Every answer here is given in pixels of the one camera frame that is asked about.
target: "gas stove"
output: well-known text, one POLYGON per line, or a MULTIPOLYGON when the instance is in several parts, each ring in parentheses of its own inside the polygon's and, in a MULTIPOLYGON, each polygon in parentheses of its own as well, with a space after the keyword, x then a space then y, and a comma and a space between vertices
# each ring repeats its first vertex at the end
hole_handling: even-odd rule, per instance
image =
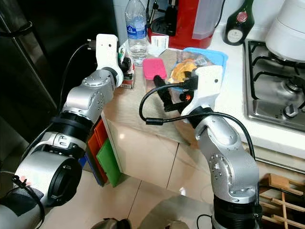
POLYGON ((283 60, 246 40, 244 105, 251 120, 305 131, 305 63, 283 60))

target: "dark green bottle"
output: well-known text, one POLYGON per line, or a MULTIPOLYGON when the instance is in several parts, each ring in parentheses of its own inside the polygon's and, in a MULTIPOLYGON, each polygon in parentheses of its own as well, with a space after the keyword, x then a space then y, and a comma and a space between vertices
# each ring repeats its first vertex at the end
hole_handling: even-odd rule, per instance
POLYGON ((254 0, 245 0, 242 6, 234 12, 227 21, 224 42, 230 45, 240 45, 246 39, 254 26, 252 4, 254 0))

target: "water bottle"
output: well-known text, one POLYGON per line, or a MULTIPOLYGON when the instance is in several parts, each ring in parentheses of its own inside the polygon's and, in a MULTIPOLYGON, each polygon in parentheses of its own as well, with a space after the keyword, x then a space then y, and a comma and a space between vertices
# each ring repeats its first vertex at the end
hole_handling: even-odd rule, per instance
POLYGON ((134 64, 142 66, 147 56, 145 7, 140 0, 129 0, 125 10, 128 43, 134 64))

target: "bottle label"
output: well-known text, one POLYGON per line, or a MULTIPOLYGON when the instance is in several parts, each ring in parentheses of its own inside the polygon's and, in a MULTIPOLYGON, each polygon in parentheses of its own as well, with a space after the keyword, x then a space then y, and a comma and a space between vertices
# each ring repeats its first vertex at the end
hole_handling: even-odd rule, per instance
POLYGON ((136 22, 134 27, 127 25, 128 38, 131 39, 142 39, 147 35, 147 29, 145 22, 136 22))
POLYGON ((236 19, 240 23, 245 22, 248 19, 247 12, 239 12, 236 19))
POLYGON ((230 30, 228 32, 228 40, 231 43, 239 42, 243 37, 243 32, 240 30, 230 30))

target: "kitchen counter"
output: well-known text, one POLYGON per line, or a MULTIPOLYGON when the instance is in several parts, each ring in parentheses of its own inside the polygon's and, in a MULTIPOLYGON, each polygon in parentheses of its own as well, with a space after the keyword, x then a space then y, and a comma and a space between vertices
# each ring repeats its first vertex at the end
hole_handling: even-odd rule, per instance
MULTIPOLYGON (((227 113, 239 119, 248 129, 254 145, 271 149, 287 155, 305 158, 305 133, 295 132, 288 129, 273 127, 248 120, 244 116, 243 78, 244 78, 244 47, 230 46, 225 44, 221 38, 221 29, 215 32, 212 44, 208 49, 224 52, 228 55, 227 68, 222 85, 222 92, 215 103, 215 111, 227 113)), ((164 60, 167 73, 170 74, 176 61, 175 53, 167 50, 160 56, 164 60)), ((173 123, 163 126, 148 126, 138 115, 138 108, 142 97, 145 95, 142 68, 135 69, 134 89, 118 88, 114 93, 114 99, 105 107, 104 113, 107 119, 126 125, 147 133, 172 139, 179 143, 186 143, 184 138, 176 130, 173 123)), ((177 112, 164 114, 162 101, 154 94, 147 100, 144 106, 144 116, 149 117, 174 117, 177 112)), ((245 137, 234 123, 229 122, 245 137)))

